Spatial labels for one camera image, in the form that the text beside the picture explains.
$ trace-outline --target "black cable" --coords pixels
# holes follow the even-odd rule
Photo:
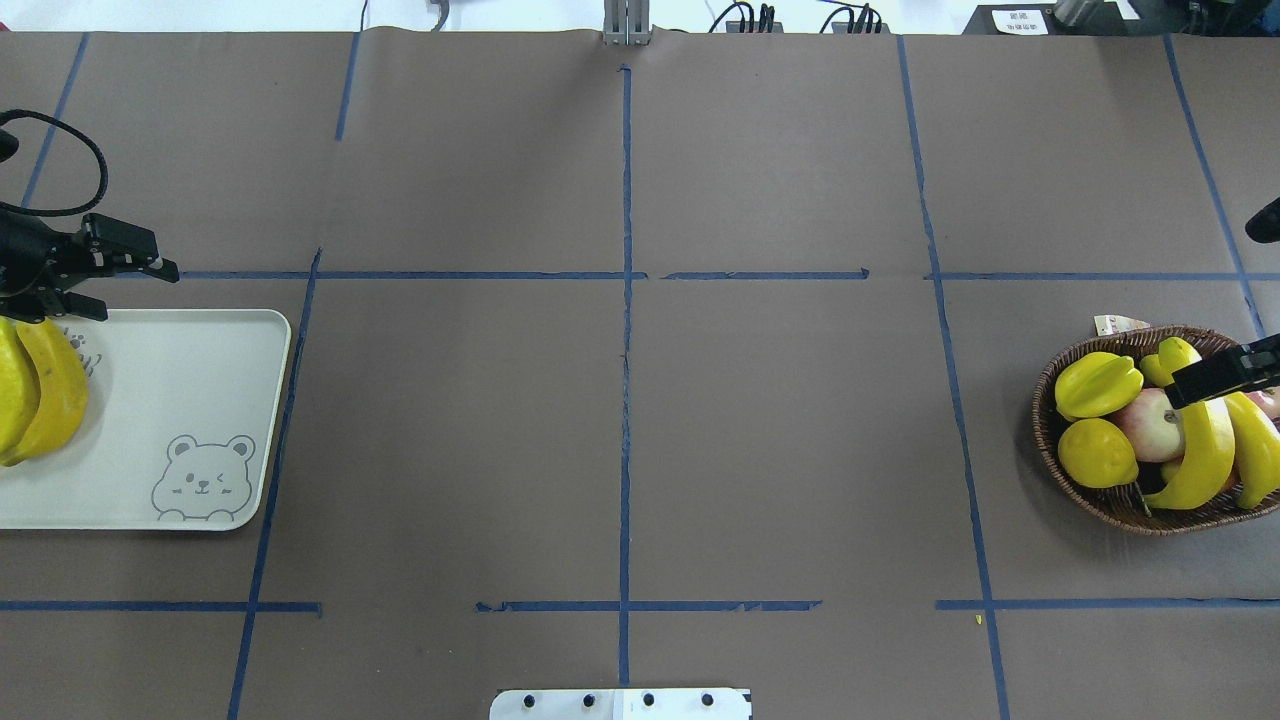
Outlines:
[[[822,23],[822,29],[818,31],[818,35],[827,32],[827,28],[831,26],[831,20],[836,19],[836,15],[838,15],[840,13],[849,13],[849,27],[854,26],[854,9],[845,5],[841,8],[836,8],[835,10],[832,10],[829,15],[827,15],[827,22]]]
[[[717,26],[719,26],[721,20],[723,20],[726,17],[728,17],[728,14],[733,10],[733,8],[737,8],[737,12],[742,15],[742,24],[739,26],[739,32],[746,32],[748,27],[754,27],[755,26],[755,8],[753,8],[750,3],[739,1],[739,3],[733,3],[728,8],[724,8],[724,12],[721,13],[721,15],[718,18],[716,18],[716,22],[712,23],[712,29],[709,29],[707,32],[716,32]],[[746,19],[746,13],[751,14],[751,19],[750,20]]]
[[[431,32],[440,32],[440,28],[444,27],[444,20],[449,19],[449,0],[426,0],[426,1],[428,4],[434,4],[440,8],[440,18],[435,20],[435,27],[431,28]]]
[[[861,33],[863,32],[863,27],[865,27],[868,31],[870,31],[870,28],[872,28],[870,19],[872,19],[872,6],[870,5],[863,5],[863,10],[860,13],[858,13],[858,22],[854,23],[854,27],[849,28],[849,32]]]
[[[35,110],[6,110],[0,113],[0,126],[4,126],[9,120],[17,120],[19,118],[31,118],[35,120],[46,122],[56,128],[69,132],[76,140],[79,140],[93,152],[93,158],[97,160],[97,192],[93,193],[93,199],[78,208],[68,208],[65,210],[32,210],[29,208],[22,208],[19,205],[10,205],[0,200],[0,210],[9,210],[18,215],[31,215],[35,218],[61,218],[64,215],[79,215],[92,210],[95,205],[102,201],[102,196],[106,195],[106,158],[102,156],[102,150],[96,142],[88,138],[87,135],[73,128],[72,126],[59,120],[58,118],[46,115],[44,113],[37,113]]]
[[[1225,15],[1222,15],[1222,22],[1217,23],[1217,36],[1219,37],[1225,37],[1226,36],[1226,24],[1231,22],[1231,18],[1235,15],[1235,12],[1240,8],[1240,4],[1242,4],[1240,0],[1235,0],[1235,3],[1231,3],[1231,9],[1228,10]],[[1206,26],[1206,31],[1207,31],[1208,29],[1208,19],[1204,20],[1204,26]]]
[[[1208,35],[1208,12],[1204,9],[1204,5],[1199,5],[1196,9],[1196,14],[1192,15],[1190,35]]]

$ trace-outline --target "lemon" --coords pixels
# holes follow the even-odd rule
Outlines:
[[[1088,488],[1111,488],[1138,479],[1133,443],[1102,418],[1087,418],[1066,428],[1057,441],[1057,457],[1066,474]]]

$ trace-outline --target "bear illustration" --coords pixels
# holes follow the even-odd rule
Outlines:
[[[234,520],[253,497],[248,461],[253,439],[236,436],[227,445],[200,445],[191,436],[169,442],[169,466],[151,489],[160,520]]]

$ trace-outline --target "electrical cable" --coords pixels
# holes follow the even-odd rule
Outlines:
[[[854,26],[854,9],[845,5],[836,8],[835,10],[832,10],[829,15],[827,15],[827,22],[822,23],[822,29],[818,31],[818,35],[827,32],[827,27],[831,26],[831,20],[836,19],[836,15],[838,15],[840,13],[849,13],[849,27]]]
[[[831,5],[840,5],[840,8],[827,17],[827,22],[823,23],[822,29],[818,31],[819,35],[827,31],[827,26],[831,23],[832,19],[835,19],[836,14],[842,9],[849,10],[849,27],[845,28],[845,32],[849,35],[854,33],[878,35],[884,28],[883,15],[879,14],[879,10],[872,8],[870,3],[856,4],[856,3],[845,3],[844,0],[820,0],[820,1]],[[860,10],[860,14],[858,15],[856,19],[854,18],[854,10]]]
[[[739,26],[739,32],[746,32],[748,27],[755,27],[755,8],[753,8],[750,3],[739,1],[733,3],[728,8],[724,8],[724,12],[721,13],[718,18],[716,18],[716,22],[712,23],[712,28],[707,32],[716,32],[716,28],[719,26],[721,20],[728,17],[728,14],[733,10],[733,8],[737,8],[739,14],[742,17],[742,24]],[[748,13],[750,13],[751,15],[750,20],[746,19]]]
[[[1219,37],[1224,37],[1224,33],[1226,32],[1226,24],[1231,22],[1231,18],[1235,17],[1235,12],[1239,8],[1240,8],[1240,0],[1235,0],[1235,3],[1231,3],[1231,9],[1228,10],[1225,15],[1222,15],[1222,22],[1217,23]],[[1204,24],[1208,26],[1208,20],[1204,20]]]
[[[1187,31],[1188,35],[1207,36],[1208,35],[1208,10],[1204,5],[1199,3],[1194,4],[1196,8],[1192,12],[1190,29]]]
[[[449,19],[449,0],[426,0],[426,4],[440,8],[440,17],[435,20],[435,27],[431,28],[431,32],[440,32],[444,20]]]
[[[33,120],[49,123],[59,129],[69,132],[73,137],[76,137],[76,140],[83,142],[84,146],[93,152],[93,159],[97,160],[97,192],[93,193],[93,199],[88,202],[64,210],[32,210],[29,208],[22,208],[20,205],[10,205],[3,200],[0,200],[0,210],[8,210],[18,215],[31,215],[33,218],[61,218],[64,215],[79,215],[81,213],[93,209],[95,205],[101,202],[102,196],[106,195],[106,158],[102,155],[102,150],[97,146],[97,143],[90,140],[87,135],[59,120],[58,118],[37,113],[35,110],[6,110],[0,113],[0,126],[19,118],[31,118]]]

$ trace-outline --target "white tray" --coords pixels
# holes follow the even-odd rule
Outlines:
[[[230,530],[262,500],[289,351],[275,310],[58,324],[90,373],[61,450],[0,468],[0,528]]]

